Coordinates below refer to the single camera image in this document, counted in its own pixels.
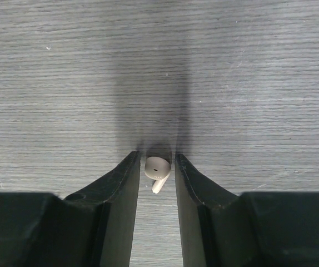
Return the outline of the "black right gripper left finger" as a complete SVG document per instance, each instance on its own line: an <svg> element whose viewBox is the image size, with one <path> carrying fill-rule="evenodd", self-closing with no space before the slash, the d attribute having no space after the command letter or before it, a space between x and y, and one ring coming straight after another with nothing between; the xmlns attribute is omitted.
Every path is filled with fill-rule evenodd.
<svg viewBox="0 0 319 267"><path fill-rule="evenodd" d="M141 155L60 199L0 192L0 266L129 266Z"/></svg>

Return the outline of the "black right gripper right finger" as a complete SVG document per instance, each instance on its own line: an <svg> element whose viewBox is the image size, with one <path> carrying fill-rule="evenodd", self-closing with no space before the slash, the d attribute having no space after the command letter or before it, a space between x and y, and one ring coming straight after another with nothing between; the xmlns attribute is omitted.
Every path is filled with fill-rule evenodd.
<svg viewBox="0 0 319 267"><path fill-rule="evenodd" d="M175 157L184 266L319 266L319 192L235 195Z"/></svg>

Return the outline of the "beige earbud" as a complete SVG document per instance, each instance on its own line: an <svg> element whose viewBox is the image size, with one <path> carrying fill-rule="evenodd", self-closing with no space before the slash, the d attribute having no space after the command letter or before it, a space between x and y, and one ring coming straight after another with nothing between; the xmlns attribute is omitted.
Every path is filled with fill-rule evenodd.
<svg viewBox="0 0 319 267"><path fill-rule="evenodd" d="M157 194L161 191L171 173L170 163L161 157L148 157L145 162L144 174L154 180L152 192Z"/></svg>

